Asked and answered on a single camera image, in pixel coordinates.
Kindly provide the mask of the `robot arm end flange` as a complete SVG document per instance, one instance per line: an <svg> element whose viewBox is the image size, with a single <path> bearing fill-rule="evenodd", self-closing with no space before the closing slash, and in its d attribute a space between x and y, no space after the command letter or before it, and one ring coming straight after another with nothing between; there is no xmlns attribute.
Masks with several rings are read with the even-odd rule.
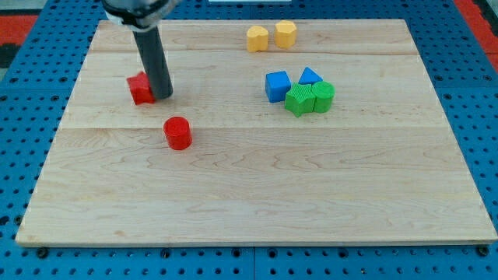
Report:
<svg viewBox="0 0 498 280"><path fill-rule="evenodd" d="M146 32L156 27L181 0L102 0L107 18L133 32Z"/></svg>

